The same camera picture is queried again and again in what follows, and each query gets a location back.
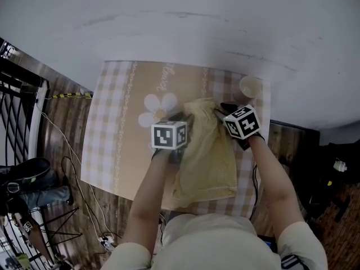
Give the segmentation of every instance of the beige table mat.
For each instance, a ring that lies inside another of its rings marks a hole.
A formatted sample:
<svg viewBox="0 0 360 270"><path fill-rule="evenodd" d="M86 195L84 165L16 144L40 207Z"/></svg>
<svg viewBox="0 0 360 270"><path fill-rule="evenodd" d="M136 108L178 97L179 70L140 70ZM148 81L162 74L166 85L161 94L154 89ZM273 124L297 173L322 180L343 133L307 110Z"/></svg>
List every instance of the beige table mat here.
<svg viewBox="0 0 360 270"><path fill-rule="evenodd" d="M154 149L149 125L166 113L182 110L200 97L231 101L244 75L203 67L159 62L104 62L86 126L81 180L104 191L133 200ZM254 106L267 141L270 122L270 85L263 81ZM233 141L237 196L197 202L186 209L195 214L220 213L250 217L255 202L253 155ZM174 173L166 181L163 208L171 208Z"/></svg>

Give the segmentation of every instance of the paper cup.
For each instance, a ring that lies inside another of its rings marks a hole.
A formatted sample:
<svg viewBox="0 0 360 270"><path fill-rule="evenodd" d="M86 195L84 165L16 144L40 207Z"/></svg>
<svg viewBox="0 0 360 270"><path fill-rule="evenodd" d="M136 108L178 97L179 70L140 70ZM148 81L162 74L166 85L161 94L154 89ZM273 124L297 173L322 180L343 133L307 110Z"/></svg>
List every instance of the paper cup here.
<svg viewBox="0 0 360 270"><path fill-rule="evenodd" d="M252 76L245 76L237 85L233 98L236 102L247 105L257 97L261 91L261 87L261 79Z"/></svg>

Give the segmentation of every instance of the white flower print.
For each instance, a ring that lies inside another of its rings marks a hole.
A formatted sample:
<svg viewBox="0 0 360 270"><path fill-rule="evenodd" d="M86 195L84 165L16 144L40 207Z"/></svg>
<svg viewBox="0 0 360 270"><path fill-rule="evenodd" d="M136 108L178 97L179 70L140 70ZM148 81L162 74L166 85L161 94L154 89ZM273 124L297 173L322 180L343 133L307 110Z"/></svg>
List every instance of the white flower print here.
<svg viewBox="0 0 360 270"><path fill-rule="evenodd" d="M165 94L161 103L156 95L147 95L144 99L144 105L149 112L145 112L139 115L139 125L141 127L147 128L152 124L159 122L176 107L177 102L178 100L175 94L172 93Z"/></svg>

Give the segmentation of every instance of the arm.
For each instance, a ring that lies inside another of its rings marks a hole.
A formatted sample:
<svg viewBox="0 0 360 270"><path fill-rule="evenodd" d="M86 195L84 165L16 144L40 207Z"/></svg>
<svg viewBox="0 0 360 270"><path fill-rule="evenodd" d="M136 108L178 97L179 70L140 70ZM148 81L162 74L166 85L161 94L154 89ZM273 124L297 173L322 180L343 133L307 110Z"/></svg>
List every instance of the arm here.
<svg viewBox="0 0 360 270"><path fill-rule="evenodd" d="M259 136L249 138L268 200L276 240L289 225L304 221L293 184L281 164Z"/></svg>
<svg viewBox="0 0 360 270"><path fill-rule="evenodd" d="M151 161L131 206L121 243L144 246L152 255L158 234L159 214L163 199L166 168L170 151L162 150Z"/></svg>

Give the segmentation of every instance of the white t-shirt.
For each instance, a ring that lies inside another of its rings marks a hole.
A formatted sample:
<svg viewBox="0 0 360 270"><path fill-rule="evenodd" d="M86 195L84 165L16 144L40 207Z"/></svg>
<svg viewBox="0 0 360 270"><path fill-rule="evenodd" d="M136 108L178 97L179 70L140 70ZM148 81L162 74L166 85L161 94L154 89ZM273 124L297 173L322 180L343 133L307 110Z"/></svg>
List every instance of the white t-shirt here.
<svg viewBox="0 0 360 270"><path fill-rule="evenodd" d="M168 223L163 249L153 259L142 245L124 243L102 270L327 269L325 251L305 222L288 226L277 246L275 254L246 218L185 214Z"/></svg>

